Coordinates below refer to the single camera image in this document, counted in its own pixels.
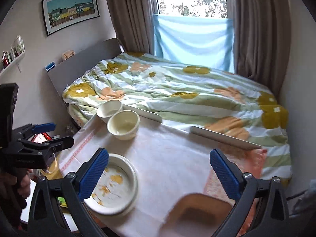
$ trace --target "screw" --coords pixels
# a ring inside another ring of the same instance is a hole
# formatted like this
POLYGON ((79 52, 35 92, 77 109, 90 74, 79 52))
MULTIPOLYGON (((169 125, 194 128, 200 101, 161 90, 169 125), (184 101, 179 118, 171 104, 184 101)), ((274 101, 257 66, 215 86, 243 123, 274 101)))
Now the screw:
POLYGON ((279 177, 277 177, 277 176, 274 176, 274 177, 273 177, 273 180, 274 180, 276 183, 281 182, 280 178, 279 178, 279 177))
POLYGON ((246 172, 246 173, 244 173, 244 178, 246 178, 246 179, 251 179, 251 178, 252 178, 252 174, 246 172))
POLYGON ((45 181, 45 177, 44 176, 40 176, 37 179, 39 182, 44 182, 45 181))
POLYGON ((75 172, 70 172, 67 174, 67 178, 74 178, 75 177, 75 172))

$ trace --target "wall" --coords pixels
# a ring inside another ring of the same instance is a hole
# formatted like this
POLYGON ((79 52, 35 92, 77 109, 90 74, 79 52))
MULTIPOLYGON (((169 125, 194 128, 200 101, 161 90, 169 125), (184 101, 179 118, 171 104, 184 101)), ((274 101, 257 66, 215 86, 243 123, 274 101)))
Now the wall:
POLYGON ((55 133, 64 131, 70 117, 61 98, 48 78, 44 67, 52 61, 61 62, 66 50, 79 51, 115 37, 106 0, 97 0, 99 18, 87 20, 46 36, 42 16, 42 0, 16 0, 0 25, 0 51, 8 50, 19 34, 24 40, 25 57, 0 76, 1 83, 19 85, 14 112, 14 127, 27 123, 55 122, 55 133))
POLYGON ((293 179, 288 194, 306 188, 316 178, 316 23, 301 0, 289 0, 292 20, 290 59, 280 103, 289 111, 293 179))

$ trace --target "blue cloth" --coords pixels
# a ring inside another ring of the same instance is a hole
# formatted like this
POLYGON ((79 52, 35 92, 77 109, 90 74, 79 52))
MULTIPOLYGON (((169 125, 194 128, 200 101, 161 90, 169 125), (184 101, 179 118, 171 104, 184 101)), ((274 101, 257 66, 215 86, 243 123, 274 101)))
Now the blue cloth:
POLYGON ((156 56, 234 72, 232 20, 160 14, 153 18, 156 56))

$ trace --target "plate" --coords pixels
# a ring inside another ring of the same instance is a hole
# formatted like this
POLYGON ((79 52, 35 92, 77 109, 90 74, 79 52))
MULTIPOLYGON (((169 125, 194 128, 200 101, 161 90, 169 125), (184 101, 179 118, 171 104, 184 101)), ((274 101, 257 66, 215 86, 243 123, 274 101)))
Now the plate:
POLYGON ((132 163, 118 154, 109 154, 104 169, 86 205, 103 215, 122 213, 133 202, 138 191, 137 176, 132 163))

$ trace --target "white bowl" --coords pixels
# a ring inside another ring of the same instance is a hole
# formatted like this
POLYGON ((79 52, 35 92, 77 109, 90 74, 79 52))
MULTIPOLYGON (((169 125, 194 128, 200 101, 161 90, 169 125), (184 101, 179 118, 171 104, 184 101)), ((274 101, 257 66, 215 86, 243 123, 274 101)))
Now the white bowl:
POLYGON ((123 104, 119 100, 110 100, 101 104, 97 115, 103 122, 107 123, 111 116, 123 110, 123 104))
POLYGON ((136 136, 139 122, 140 118, 136 112, 121 111, 110 118, 107 129, 116 138, 126 141, 136 136))
POLYGON ((138 192, 134 166, 123 156, 109 154, 109 163, 102 173, 86 205, 103 215, 116 215, 133 203, 138 192))

